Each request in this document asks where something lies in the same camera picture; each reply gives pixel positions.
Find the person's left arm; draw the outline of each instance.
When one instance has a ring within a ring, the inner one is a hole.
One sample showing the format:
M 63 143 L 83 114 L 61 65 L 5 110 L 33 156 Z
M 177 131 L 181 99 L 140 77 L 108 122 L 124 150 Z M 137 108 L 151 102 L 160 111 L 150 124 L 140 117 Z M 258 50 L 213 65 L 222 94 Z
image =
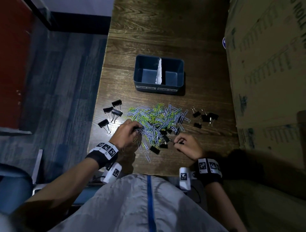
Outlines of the person's left arm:
M 135 126 L 141 127 L 141 124 L 128 119 L 118 127 L 109 142 L 118 150 L 126 147 L 137 135 L 133 131 Z M 16 209 L 11 218 L 34 231 L 51 229 L 62 220 L 95 171 L 104 167 L 107 161 L 103 153 L 94 151 L 94 156 L 89 154 L 81 163 L 30 197 Z

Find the black baseboard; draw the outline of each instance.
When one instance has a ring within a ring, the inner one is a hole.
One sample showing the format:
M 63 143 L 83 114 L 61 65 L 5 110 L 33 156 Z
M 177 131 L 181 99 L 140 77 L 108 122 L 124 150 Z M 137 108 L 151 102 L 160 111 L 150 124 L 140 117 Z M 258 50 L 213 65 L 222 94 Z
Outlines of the black baseboard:
M 51 12 L 51 31 L 108 35 L 110 16 Z

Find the divided container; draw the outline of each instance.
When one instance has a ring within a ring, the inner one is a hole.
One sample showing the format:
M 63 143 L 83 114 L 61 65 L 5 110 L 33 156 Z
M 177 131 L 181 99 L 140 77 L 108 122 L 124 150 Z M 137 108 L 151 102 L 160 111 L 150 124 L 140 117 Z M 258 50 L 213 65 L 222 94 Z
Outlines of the divided container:
M 162 59 L 162 84 L 155 84 L 159 59 Z M 138 91 L 175 95 L 184 85 L 184 61 L 157 56 L 136 56 L 134 84 Z

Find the wood grain surface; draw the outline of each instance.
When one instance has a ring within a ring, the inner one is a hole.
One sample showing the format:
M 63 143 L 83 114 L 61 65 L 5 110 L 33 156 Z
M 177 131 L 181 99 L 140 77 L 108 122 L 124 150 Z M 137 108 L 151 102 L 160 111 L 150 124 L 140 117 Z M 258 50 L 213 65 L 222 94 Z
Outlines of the wood grain surface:
M 106 134 L 98 122 L 108 118 L 103 108 L 121 99 L 121 109 L 172 104 L 188 109 L 183 123 L 187 133 L 194 135 L 205 150 L 228 154 L 239 147 L 226 52 L 222 46 L 228 3 L 224 0 L 115 0 L 106 46 L 99 91 L 95 106 L 89 149 L 108 141 L 116 128 L 125 121 L 110 123 Z M 183 59 L 186 73 L 184 96 L 143 93 L 133 82 L 135 58 L 138 54 Z M 213 127 L 202 123 L 193 127 L 191 107 L 219 115 Z M 123 172 L 177 176 L 180 167 L 192 161 L 176 151 L 173 145 L 159 155 L 149 153 L 148 163 L 136 143 L 120 152 L 118 161 Z

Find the blue stripe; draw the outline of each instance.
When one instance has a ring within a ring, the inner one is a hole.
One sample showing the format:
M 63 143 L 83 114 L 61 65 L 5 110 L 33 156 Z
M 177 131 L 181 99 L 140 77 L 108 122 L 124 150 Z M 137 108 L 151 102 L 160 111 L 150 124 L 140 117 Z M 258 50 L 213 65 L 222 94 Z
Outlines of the blue stripe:
M 149 224 L 149 232 L 156 231 L 155 224 L 155 216 L 154 216 L 154 205 L 153 205 L 153 193 L 152 193 L 152 184 L 151 184 L 151 176 L 147 176 L 148 182 L 148 224 Z

